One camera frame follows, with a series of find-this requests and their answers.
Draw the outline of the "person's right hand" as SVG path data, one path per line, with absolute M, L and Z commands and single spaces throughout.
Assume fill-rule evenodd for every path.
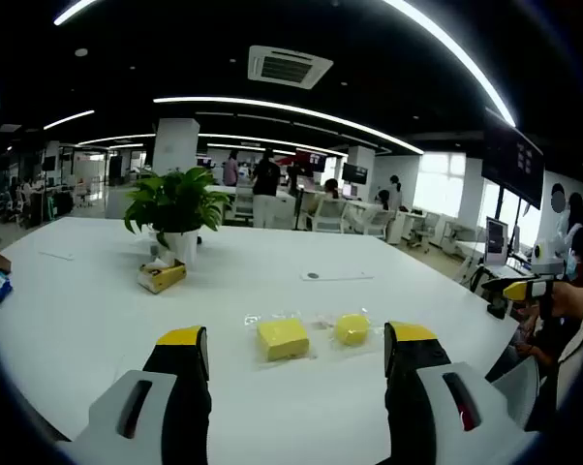
M 568 317 L 571 315 L 571 298 L 574 287 L 562 281 L 553 281 L 550 296 L 550 315 L 553 318 Z

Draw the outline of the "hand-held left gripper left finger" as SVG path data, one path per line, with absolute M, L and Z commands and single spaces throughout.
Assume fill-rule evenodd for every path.
M 205 464 L 212 400 L 206 328 L 158 339 L 140 370 L 130 370 L 89 408 L 71 441 L 76 464 Z

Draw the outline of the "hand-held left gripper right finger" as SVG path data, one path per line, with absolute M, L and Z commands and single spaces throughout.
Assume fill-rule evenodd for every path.
M 422 325 L 384 325 L 388 464 L 511 464 L 536 438 L 525 426 L 538 396 L 529 358 L 493 383 L 453 362 Z

